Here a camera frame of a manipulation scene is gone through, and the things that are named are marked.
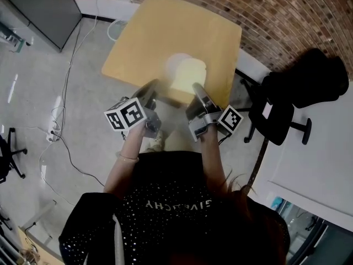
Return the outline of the metal shelf rack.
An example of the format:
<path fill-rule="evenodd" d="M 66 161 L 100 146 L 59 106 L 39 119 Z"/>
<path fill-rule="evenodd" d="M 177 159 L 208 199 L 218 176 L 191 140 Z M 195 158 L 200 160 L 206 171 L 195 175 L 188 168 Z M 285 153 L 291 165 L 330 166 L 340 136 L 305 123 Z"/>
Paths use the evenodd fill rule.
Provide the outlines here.
<path fill-rule="evenodd" d="M 10 52 L 20 52 L 24 45 L 31 46 L 2 22 L 0 22 L 0 43 L 6 44 L 10 48 Z"/>

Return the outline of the person's pale shoe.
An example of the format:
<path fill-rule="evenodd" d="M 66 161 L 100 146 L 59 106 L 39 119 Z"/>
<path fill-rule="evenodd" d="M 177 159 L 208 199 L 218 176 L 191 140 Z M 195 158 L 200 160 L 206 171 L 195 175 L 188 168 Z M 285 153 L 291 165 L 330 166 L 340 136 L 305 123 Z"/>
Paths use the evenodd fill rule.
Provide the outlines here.
<path fill-rule="evenodd" d="M 161 152 L 164 150 L 164 133 L 160 130 L 154 139 L 149 140 L 145 152 Z"/>

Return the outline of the wooden pedestal table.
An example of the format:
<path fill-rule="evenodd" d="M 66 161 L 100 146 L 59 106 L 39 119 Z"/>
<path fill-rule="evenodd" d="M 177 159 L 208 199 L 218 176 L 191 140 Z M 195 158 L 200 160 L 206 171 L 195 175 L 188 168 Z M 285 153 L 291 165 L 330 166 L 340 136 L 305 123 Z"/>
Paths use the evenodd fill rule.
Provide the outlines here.
<path fill-rule="evenodd" d="M 205 90 L 222 108 L 229 103 L 242 29 L 182 0 L 144 0 L 115 42 L 102 74 L 138 87 L 167 81 L 167 60 L 185 53 L 206 64 Z"/>

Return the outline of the black office chair with tag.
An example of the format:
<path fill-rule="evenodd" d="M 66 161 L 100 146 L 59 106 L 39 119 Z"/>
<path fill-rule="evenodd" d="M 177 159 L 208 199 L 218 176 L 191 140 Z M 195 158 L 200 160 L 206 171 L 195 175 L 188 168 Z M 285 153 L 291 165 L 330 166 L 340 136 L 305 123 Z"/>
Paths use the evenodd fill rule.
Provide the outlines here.
<path fill-rule="evenodd" d="M 241 74 L 240 83 L 246 88 L 252 106 L 246 108 L 251 121 L 249 134 L 244 138 L 249 143 L 254 131 L 280 146 L 290 128 L 303 132 L 302 143 L 308 143 L 312 121 L 295 123 L 295 109 L 336 101 L 349 87 L 349 77 L 343 60 L 327 57 L 320 49 L 303 53 L 296 63 L 283 72 L 270 72 L 262 83 Z"/>

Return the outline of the clutter of small desk items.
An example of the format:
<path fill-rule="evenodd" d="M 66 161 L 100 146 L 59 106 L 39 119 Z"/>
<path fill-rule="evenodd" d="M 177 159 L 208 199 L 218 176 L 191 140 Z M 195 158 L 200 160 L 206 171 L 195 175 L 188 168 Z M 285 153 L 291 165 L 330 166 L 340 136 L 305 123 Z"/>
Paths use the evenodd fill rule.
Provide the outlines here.
<path fill-rule="evenodd" d="M 36 247 L 21 249 L 16 265 L 39 265 L 40 255 Z"/>

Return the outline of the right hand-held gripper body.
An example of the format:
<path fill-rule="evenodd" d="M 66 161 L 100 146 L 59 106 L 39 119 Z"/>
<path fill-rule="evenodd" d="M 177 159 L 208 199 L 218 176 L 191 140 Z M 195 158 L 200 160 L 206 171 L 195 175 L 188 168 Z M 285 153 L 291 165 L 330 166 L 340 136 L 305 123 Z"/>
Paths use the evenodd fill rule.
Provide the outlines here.
<path fill-rule="evenodd" d="M 229 105 L 225 110 L 221 110 L 220 112 L 202 114 L 195 117 L 189 121 L 189 130 L 196 142 L 207 131 L 210 125 L 215 125 L 217 130 L 224 135 L 224 138 L 220 140 L 220 142 L 223 142 L 235 133 L 242 120 L 243 117 Z"/>

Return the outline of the grey desk leg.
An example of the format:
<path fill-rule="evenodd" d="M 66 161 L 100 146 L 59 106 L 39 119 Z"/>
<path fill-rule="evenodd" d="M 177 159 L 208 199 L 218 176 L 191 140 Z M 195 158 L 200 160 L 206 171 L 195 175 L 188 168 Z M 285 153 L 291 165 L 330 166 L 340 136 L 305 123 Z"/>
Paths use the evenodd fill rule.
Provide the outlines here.
<path fill-rule="evenodd" d="M 31 217 L 20 229 L 24 232 L 26 229 L 30 229 L 34 226 L 45 214 L 49 213 L 55 206 L 57 202 L 52 200 L 48 202 L 45 206 L 40 208 L 33 217 Z"/>

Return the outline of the black framed glass door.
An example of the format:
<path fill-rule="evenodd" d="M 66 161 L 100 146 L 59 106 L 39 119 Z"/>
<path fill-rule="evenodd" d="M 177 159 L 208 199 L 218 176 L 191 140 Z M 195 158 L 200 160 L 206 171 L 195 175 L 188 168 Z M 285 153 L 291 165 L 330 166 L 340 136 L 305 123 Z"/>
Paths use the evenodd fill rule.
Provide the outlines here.
<path fill-rule="evenodd" d="M 353 232 L 287 200 L 277 213 L 290 234 L 287 265 L 353 265 Z"/>

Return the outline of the grey metal cabinet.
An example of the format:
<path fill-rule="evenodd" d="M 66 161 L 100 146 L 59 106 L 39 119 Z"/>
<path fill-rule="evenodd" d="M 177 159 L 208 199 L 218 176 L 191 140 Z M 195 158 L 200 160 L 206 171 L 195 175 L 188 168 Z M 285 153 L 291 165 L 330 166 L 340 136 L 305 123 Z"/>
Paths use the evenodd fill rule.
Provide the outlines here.
<path fill-rule="evenodd" d="M 74 0 L 0 0 L 0 22 L 38 51 L 61 52 L 81 19 Z"/>

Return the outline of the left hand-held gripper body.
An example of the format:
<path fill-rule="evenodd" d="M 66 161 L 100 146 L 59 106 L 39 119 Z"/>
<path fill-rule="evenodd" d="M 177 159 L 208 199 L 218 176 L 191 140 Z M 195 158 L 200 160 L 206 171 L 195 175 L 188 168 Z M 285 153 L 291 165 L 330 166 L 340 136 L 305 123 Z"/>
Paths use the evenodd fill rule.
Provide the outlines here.
<path fill-rule="evenodd" d="M 151 139 L 157 137 L 162 124 L 157 113 L 153 109 L 142 106 L 138 98 L 122 98 L 105 111 L 104 115 L 114 131 L 129 132 L 144 122 L 145 137 Z"/>

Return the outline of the turquoise hanging object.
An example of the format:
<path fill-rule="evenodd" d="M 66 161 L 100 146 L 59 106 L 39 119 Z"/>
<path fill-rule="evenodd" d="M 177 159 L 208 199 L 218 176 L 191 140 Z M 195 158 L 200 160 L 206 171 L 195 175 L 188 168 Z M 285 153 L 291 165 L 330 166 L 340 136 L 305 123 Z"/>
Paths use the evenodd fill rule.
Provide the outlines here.
<path fill-rule="evenodd" d="M 276 197 L 273 200 L 270 208 L 274 211 L 278 211 L 281 208 L 283 202 L 284 202 L 284 200 L 281 197 Z"/>

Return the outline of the pale bread slice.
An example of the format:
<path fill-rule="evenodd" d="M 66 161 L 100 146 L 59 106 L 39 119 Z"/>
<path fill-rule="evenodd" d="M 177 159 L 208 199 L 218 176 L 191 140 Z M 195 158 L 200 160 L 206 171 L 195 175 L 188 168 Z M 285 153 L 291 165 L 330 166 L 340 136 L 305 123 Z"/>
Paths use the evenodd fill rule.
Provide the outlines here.
<path fill-rule="evenodd" d="M 194 95 L 193 84 L 198 83 L 204 87 L 206 75 L 206 64 L 202 60 L 188 57 L 178 63 L 170 87 Z"/>

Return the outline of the person's right forearm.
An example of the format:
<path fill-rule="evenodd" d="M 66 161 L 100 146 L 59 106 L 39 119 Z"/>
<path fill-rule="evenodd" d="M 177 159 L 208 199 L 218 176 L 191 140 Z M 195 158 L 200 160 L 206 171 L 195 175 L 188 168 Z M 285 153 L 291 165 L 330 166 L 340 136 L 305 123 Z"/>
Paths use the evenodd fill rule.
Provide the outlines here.
<path fill-rule="evenodd" d="M 200 137 L 202 165 L 209 191 L 217 196 L 228 192 L 226 176 L 223 170 L 218 133 L 215 125 L 209 125 Z"/>

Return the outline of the person's beige trousers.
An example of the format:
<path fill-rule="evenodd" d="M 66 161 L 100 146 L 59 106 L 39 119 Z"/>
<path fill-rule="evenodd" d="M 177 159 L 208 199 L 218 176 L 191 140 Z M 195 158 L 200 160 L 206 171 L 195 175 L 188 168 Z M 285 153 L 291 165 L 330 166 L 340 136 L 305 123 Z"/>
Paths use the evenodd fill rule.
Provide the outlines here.
<path fill-rule="evenodd" d="M 197 152 L 195 144 L 180 130 L 173 130 L 164 140 L 164 151 Z"/>

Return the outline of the white plate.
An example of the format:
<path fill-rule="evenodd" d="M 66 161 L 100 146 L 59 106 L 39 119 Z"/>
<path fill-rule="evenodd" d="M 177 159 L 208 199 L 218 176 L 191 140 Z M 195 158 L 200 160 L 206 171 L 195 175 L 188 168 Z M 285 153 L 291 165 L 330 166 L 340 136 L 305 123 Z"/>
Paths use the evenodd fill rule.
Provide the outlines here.
<path fill-rule="evenodd" d="M 170 56 L 165 64 L 166 78 L 172 81 L 175 78 L 176 70 L 181 62 L 190 58 L 191 56 L 185 53 L 176 53 Z"/>

